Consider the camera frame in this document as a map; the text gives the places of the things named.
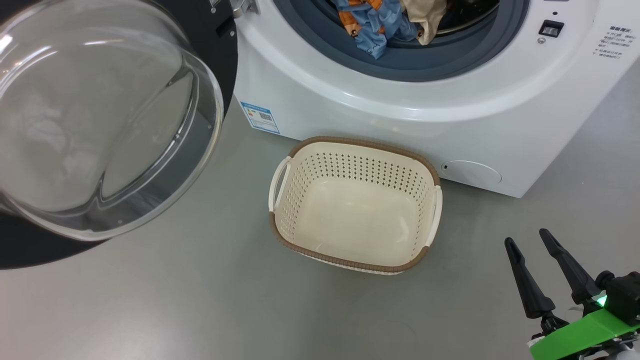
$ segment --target robotic arm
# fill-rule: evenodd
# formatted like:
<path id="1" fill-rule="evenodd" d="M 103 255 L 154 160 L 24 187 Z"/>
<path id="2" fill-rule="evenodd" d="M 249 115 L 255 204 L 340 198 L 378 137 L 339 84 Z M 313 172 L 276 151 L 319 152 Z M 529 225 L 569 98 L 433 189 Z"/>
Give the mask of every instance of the robotic arm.
<path id="1" fill-rule="evenodd" d="M 600 351 L 609 355 L 598 360 L 640 360 L 633 350 L 640 335 L 640 274 L 616 277 L 604 271 L 594 281 L 549 230 L 540 229 L 540 237 L 569 282 L 573 301 L 583 305 L 584 312 L 574 323 L 554 316 L 556 305 L 536 284 L 515 241 L 506 238 L 504 246 L 525 315 L 541 318 L 542 332 L 529 342 L 534 360 L 582 360 Z M 606 296 L 595 300 L 602 291 Z"/>

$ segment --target white basket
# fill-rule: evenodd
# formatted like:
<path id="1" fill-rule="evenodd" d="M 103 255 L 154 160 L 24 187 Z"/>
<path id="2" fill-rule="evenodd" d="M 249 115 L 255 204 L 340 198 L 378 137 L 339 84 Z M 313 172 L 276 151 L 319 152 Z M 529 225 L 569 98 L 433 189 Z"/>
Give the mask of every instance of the white basket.
<path id="1" fill-rule="evenodd" d="M 399 274 L 433 242 L 440 178 L 413 152 L 321 136 L 300 143 L 278 166 L 269 211 L 276 237 L 296 252 L 352 270 Z"/>

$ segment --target led light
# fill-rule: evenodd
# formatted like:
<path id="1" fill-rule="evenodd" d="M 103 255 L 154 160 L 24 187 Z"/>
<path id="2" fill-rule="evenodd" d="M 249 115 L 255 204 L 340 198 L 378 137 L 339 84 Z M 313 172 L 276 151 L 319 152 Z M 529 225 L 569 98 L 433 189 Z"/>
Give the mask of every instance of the led light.
<path id="1" fill-rule="evenodd" d="M 598 299 L 598 304 L 600 304 L 600 306 L 604 307 L 604 304 L 607 303 L 607 295 L 604 295 L 603 297 Z"/>

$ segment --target barcode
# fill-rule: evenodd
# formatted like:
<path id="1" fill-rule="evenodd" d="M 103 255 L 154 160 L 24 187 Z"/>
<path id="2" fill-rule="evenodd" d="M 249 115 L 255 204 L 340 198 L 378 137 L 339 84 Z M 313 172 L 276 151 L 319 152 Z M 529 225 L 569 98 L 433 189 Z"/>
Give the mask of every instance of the barcode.
<path id="1" fill-rule="evenodd" d="M 273 120 L 271 119 L 271 115 L 265 114 L 265 113 L 259 113 L 259 114 L 260 114 L 260 118 L 262 118 L 263 120 L 267 120 L 268 122 L 273 122 Z"/>

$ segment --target clothing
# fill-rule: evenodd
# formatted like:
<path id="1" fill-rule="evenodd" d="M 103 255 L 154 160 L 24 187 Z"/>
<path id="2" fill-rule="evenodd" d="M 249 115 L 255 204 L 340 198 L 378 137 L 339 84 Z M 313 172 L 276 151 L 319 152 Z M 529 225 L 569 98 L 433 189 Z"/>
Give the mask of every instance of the clothing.
<path id="1" fill-rule="evenodd" d="M 422 45 L 429 44 L 438 32 L 438 25 L 447 13 L 447 0 L 400 0 L 411 22 L 422 25 L 424 33 L 418 38 Z"/>
<path id="2" fill-rule="evenodd" d="M 418 31 L 403 14 L 400 0 L 332 0 L 340 21 L 355 38 L 356 46 L 378 59 L 387 48 L 387 39 L 411 41 Z"/>

